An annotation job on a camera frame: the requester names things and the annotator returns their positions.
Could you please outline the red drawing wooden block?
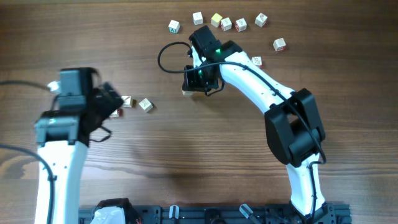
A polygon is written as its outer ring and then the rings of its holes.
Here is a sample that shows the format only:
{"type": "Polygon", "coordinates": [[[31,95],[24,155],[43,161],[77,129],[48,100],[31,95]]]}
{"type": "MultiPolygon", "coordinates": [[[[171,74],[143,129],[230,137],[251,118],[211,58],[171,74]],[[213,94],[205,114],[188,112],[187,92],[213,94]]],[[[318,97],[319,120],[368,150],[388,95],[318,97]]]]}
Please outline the red drawing wooden block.
{"type": "Polygon", "coordinates": [[[244,18],[236,20],[234,25],[238,32],[242,32],[247,29],[247,22],[244,18]]]}

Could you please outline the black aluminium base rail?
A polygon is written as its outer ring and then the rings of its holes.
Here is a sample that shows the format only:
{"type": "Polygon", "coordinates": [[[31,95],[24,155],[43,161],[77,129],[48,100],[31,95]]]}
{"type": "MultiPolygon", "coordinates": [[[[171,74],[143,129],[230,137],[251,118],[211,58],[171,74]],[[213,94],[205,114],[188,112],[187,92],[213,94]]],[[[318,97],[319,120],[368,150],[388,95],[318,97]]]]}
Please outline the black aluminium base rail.
{"type": "MultiPolygon", "coordinates": [[[[252,223],[238,207],[180,207],[177,218],[169,216],[169,207],[134,206],[141,216],[140,223],[252,223]]],[[[251,206],[253,216],[260,223],[303,223],[288,204],[251,206]]],[[[327,203],[316,212],[315,223],[352,224],[351,210],[347,204],[327,203]]]]}

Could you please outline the letter B wooden block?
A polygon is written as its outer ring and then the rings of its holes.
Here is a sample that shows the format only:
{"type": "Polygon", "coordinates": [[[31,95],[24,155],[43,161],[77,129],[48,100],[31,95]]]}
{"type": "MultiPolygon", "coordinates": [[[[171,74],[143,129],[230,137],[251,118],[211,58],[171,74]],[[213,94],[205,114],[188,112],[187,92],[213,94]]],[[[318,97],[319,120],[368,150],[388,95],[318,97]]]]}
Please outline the letter B wooden block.
{"type": "Polygon", "coordinates": [[[152,108],[153,104],[147,99],[144,98],[142,101],[139,102],[139,106],[146,112],[148,113],[152,108]]]}

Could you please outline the red top wooden block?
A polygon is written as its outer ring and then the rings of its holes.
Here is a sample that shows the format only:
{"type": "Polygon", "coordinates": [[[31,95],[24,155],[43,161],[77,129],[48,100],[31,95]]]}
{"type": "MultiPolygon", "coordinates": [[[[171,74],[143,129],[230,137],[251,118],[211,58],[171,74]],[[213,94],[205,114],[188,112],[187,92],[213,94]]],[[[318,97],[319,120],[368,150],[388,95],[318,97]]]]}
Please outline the red top wooden block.
{"type": "Polygon", "coordinates": [[[194,91],[182,90],[182,93],[183,93],[184,96],[192,96],[195,92],[194,91]]]}

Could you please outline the red letter M block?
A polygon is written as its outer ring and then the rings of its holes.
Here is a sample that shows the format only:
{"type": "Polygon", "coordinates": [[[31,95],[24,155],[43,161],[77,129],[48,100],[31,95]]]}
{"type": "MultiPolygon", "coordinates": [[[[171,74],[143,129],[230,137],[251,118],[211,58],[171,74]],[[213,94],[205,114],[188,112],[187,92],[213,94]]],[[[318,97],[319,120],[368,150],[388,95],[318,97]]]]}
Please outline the red letter M block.
{"type": "Polygon", "coordinates": [[[122,96],[121,99],[123,100],[123,108],[132,108],[134,100],[131,98],[131,96],[122,96]]]}

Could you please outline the green soccer ball block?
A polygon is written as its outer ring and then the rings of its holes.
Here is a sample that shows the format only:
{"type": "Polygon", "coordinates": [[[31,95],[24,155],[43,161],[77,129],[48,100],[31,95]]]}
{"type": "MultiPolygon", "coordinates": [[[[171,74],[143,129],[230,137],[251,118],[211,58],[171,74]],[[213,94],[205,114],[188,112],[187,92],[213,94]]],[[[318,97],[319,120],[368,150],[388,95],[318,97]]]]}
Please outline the green soccer ball block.
{"type": "Polygon", "coordinates": [[[120,109],[117,109],[117,110],[115,110],[115,111],[113,111],[111,114],[110,114],[110,118],[118,118],[118,117],[120,117],[120,115],[121,115],[121,110],[120,109]]]}

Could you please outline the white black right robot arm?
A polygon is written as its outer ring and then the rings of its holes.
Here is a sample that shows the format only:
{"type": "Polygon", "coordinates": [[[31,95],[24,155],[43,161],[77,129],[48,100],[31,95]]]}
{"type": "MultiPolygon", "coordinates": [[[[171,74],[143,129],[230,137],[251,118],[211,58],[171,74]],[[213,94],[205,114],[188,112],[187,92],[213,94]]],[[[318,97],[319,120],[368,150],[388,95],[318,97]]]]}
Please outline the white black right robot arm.
{"type": "Polygon", "coordinates": [[[240,90],[263,113],[266,141],[276,159],[287,168],[290,202],[304,217],[324,204],[318,165],[326,157],[321,143],[325,131],[314,96],[305,88],[283,86],[254,65],[233,41],[222,44],[208,26],[189,37],[193,65],[184,71],[184,92],[218,93],[229,83],[240,90]]]}

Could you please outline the red number 6 block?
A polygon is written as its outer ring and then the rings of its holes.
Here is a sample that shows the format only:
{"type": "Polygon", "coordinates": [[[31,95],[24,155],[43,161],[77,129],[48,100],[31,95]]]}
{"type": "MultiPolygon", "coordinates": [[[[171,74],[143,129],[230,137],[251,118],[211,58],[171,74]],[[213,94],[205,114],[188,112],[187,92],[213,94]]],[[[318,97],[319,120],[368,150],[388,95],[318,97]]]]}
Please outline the red number 6 block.
{"type": "Polygon", "coordinates": [[[259,13],[255,19],[255,24],[259,27],[263,27],[266,24],[267,19],[268,17],[265,14],[259,13]]]}

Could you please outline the red letter I block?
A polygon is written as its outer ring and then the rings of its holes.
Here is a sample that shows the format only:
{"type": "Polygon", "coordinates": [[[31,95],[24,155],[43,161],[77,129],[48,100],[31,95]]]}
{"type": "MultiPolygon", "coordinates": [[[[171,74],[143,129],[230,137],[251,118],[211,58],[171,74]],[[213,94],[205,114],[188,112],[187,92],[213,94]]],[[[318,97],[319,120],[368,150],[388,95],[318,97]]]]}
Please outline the red letter I block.
{"type": "Polygon", "coordinates": [[[252,63],[258,67],[258,68],[262,68],[262,58],[261,57],[252,57],[251,58],[252,63]]]}

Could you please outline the green letter A block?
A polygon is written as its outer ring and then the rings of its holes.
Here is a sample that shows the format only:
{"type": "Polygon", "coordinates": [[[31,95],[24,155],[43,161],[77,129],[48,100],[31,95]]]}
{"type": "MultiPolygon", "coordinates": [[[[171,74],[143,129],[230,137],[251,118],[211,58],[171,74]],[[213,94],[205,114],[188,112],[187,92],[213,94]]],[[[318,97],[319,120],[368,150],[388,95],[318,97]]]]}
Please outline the green letter A block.
{"type": "Polygon", "coordinates": [[[177,34],[180,29],[180,23],[178,21],[171,20],[168,28],[170,33],[177,34]]]}

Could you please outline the yellow top wooden block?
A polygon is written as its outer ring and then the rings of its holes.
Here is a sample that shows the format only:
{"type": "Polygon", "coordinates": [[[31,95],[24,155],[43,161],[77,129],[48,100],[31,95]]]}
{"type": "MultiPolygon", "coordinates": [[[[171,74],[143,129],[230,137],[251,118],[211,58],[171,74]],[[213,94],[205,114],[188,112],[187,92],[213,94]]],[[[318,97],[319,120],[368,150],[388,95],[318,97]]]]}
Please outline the yellow top wooden block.
{"type": "Polygon", "coordinates": [[[220,14],[214,13],[214,15],[211,17],[211,25],[214,27],[219,27],[222,19],[223,17],[220,14]]]}

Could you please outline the plain white wooden block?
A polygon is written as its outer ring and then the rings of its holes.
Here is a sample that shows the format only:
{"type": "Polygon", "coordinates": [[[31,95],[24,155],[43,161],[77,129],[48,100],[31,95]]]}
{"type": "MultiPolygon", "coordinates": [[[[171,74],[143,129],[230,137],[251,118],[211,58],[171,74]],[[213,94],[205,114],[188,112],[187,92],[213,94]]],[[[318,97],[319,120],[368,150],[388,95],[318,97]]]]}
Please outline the plain white wooden block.
{"type": "Polygon", "coordinates": [[[192,14],[193,16],[193,24],[200,25],[203,24],[203,16],[201,12],[195,12],[192,14]]]}

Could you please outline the red letter Y block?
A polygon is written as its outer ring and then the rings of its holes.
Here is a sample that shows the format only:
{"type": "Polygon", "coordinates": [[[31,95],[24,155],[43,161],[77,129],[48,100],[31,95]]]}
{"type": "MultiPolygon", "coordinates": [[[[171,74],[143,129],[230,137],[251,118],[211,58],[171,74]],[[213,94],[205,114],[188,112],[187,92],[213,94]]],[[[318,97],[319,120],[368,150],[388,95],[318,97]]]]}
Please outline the red letter Y block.
{"type": "Polygon", "coordinates": [[[283,38],[276,39],[273,43],[274,50],[280,52],[286,49],[287,44],[283,38]]]}

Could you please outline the apple picture wooden block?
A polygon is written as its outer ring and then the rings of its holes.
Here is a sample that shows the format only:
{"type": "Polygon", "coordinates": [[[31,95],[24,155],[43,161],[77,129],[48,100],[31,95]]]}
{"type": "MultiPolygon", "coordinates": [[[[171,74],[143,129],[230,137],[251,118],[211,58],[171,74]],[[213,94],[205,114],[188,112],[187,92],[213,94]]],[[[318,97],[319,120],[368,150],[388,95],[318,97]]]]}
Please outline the apple picture wooden block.
{"type": "Polygon", "coordinates": [[[221,26],[222,31],[230,30],[232,28],[232,22],[231,22],[230,18],[228,18],[228,17],[223,18],[220,21],[220,26],[221,26]]]}

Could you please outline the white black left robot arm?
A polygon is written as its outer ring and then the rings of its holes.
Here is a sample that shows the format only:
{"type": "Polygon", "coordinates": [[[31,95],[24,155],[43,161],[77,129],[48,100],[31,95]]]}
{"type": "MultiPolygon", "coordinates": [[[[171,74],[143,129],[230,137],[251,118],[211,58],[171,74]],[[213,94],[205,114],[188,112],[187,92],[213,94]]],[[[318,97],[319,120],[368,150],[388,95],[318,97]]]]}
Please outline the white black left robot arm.
{"type": "Polygon", "coordinates": [[[34,124],[39,165],[35,223],[77,223],[80,179],[90,134],[123,100],[108,82],[93,81],[95,68],[64,68],[50,85],[57,95],[34,124]]]}

